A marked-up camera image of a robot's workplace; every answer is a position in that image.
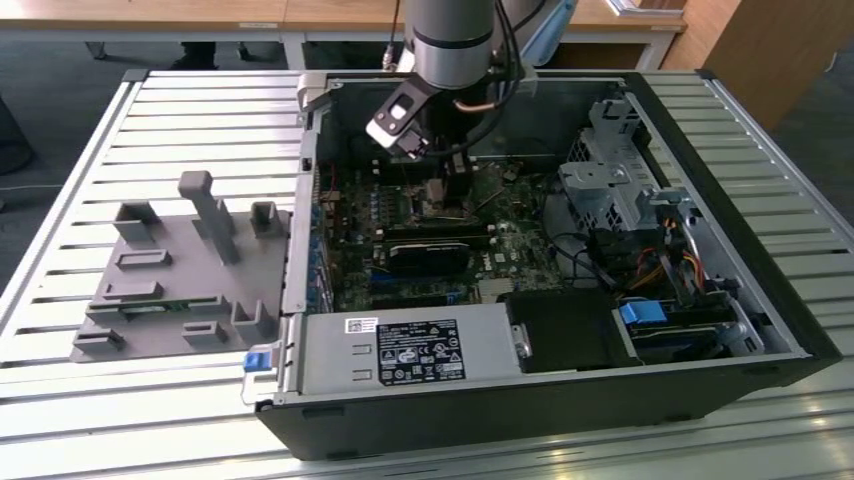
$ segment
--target table leg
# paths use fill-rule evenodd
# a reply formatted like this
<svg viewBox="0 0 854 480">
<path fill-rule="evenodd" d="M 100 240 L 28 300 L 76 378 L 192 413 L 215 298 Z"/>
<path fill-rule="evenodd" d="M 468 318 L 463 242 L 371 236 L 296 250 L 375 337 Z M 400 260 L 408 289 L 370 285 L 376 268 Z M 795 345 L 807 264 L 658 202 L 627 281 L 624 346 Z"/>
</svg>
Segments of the table leg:
<svg viewBox="0 0 854 480">
<path fill-rule="evenodd" d="M 305 34 L 301 32 L 283 32 L 281 44 L 284 45 L 284 57 L 288 62 L 288 70 L 305 70 Z"/>
<path fill-rule="evenodd" d="M 662 67 L 670 44 L 675 38 L 675 33 L 663 32 L 646 45 L 640 58 L 638 59 L 638 70 L 658 70 Z"/>
<path fill-rule="evenodd" d="M 85 42 L 85 48 L 88 48 L 89 54 L 95 60 L 104 60 L 107 58 L 104 42 Z"/>
</svg>

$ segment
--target aluminum slotted table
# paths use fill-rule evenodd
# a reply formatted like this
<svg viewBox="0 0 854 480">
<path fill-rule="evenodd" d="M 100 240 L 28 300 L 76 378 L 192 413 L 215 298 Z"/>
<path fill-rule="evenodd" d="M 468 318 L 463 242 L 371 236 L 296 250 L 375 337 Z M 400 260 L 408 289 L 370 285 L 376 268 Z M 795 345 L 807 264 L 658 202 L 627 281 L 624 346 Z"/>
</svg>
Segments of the aluminum slotted table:
<svg viewBox="0 0 854 480">
<path fill-rule="evenodd" d="M 694 73 L 646 78 L 846 355 L 801 383 L 694 422 L 304 463 L 241 403 L 240 352 L 69 363 L 121 201 L 189 213 L 177 178 L 205 169 L 232 212 L 261 199 L 289 209 L 297 77 L 125 77 L 0 300 L 0 478 L 793 478 L 854 468 L 854 233 L 726 90 Z"/>
</svg>

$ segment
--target power supply label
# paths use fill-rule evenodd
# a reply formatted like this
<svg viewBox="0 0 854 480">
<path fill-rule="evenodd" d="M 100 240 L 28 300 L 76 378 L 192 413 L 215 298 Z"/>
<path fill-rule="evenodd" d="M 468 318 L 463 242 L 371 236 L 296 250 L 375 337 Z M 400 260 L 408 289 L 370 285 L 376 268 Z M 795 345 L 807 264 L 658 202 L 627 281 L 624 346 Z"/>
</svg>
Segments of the power supply label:
<svg viewBox="0 0 854 480">
<path fill-rule="evenodd" d="M 466 378 L 456 320 L 376 325 L 376 355 L 387 387 Z"/>
</svg>

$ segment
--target wooden desk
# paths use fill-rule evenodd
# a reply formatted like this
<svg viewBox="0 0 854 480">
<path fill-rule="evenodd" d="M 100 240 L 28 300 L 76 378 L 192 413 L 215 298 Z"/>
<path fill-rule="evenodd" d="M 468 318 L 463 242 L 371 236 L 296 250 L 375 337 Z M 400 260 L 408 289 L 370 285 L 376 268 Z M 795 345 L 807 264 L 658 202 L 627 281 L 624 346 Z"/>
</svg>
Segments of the wooden desk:
<svg viewBox="0 0 854 480">
<path fill-rule="evenodd" d="M 279 41 L 287 0 L 0 0 L 0 38 Z"/>
<path fill-rule="evenodd" d="M 305 68 L 301 46 L 308 41 L 386 41 L 394 10 L 395 0 L 288 0 L 283 40 L 291 68 Z M 399 39 L 403 10 L 396 26 Z M 675 18 L 619 17 L 604 0 L 579 0 L 562 43 L 644 45 L 638 68 L 655 69 L 684 25 Z"/>
</svg>

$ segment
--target person's leg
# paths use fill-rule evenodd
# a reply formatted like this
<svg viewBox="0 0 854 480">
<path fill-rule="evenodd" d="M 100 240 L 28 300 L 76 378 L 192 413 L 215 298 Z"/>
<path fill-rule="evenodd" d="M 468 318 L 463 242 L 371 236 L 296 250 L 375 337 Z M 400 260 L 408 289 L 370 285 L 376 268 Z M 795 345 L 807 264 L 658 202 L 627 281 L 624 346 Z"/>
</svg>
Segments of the person's leg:
<svg viewBox="0 0 854 480">
<path fill-rule="evenodd" d="M 172 70 L 216 70 L 215 42 L 183 42 L 184 56 L 172 64 Z"/>
</svg>

